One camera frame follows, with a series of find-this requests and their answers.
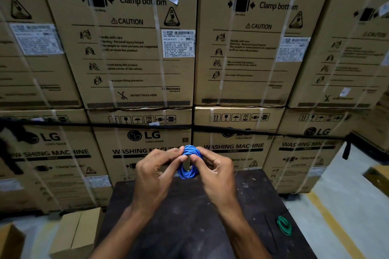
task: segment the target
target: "forearm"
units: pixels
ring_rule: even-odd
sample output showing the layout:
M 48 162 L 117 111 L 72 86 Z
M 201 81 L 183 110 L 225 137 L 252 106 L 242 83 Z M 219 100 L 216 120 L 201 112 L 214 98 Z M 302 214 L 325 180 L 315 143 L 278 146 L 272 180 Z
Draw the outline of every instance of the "forearm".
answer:
M 90 259 L 124 259 L 150 218 L 138 212 L 131 212 L 129 217 L 124 213 Z
M 219 213 L 236 258 L 271 259 L 269 252 L 244 218 L 237 201 L 232 207 Z

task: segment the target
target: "gray floor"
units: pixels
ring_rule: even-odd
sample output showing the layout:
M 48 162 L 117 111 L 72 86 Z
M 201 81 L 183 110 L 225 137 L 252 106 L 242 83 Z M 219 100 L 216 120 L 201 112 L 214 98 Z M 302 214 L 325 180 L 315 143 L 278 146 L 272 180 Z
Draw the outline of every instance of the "gray floor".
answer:
M 314 187 L 324 207 L 348 234 L 362 256 L 349 253 L 322 214 L 305 194 L 285 202 L 318 259 L 389 258 L 389 198 L 362 174 L 377 163 L 352 146 L 349 159 L 342 159 L 343 149 Z M 48 250 L 58 228 L 59 217 L 22 217 L 14 221 L 27 234 L 22 259 L 49 258 Z

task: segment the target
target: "person's left hand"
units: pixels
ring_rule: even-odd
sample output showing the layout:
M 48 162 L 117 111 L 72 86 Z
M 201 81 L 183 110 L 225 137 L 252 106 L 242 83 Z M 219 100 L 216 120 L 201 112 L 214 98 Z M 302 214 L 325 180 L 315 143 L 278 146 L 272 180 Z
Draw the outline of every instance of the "person's left hand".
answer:
M 141 213 L 151 218 L 166 198 L 174 173 L 187 156 L 182 156 L 184 147 L 173 148 L 168 151 L 154 149 L 136 165 L 136 179 L 132 212 Z M 165 172 L 160 172 L 161 165 L 172 161 Z

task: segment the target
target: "person's right hand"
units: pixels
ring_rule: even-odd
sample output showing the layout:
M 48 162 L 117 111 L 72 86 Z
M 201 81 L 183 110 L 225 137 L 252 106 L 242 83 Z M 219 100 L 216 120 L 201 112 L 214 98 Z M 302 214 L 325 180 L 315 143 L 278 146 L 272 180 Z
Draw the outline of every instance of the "person's right hand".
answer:
M 230 158 L 223 157 L 202 147 L 197 147 L 201 155 L 214 165 L 211 170 L 198 156 L 192 154 L 190 159 L 197 167 L 204 190 L 219 213 L 237 205 L 234 165 Z

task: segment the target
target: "coiled blue cord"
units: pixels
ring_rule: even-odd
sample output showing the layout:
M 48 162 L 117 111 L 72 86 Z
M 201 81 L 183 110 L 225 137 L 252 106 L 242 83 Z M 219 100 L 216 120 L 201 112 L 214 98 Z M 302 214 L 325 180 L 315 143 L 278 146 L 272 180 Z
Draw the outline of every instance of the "coiled blue cord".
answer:
M 192 154 L 203 158 L 203 156 L 200 154 L 200 151 L 194 145 L 186 145 L 184 147 L 184 152 L 182 153 L 182 155 L 190 156 Z M 181 177 L 181 179 L 193 178 L 197 174 L 198 170 L 194 165 L 192 165 L 192 168 L 189 171 L 186 171 L 182 164 L 178 168 L 178 175 L 179 177 Z

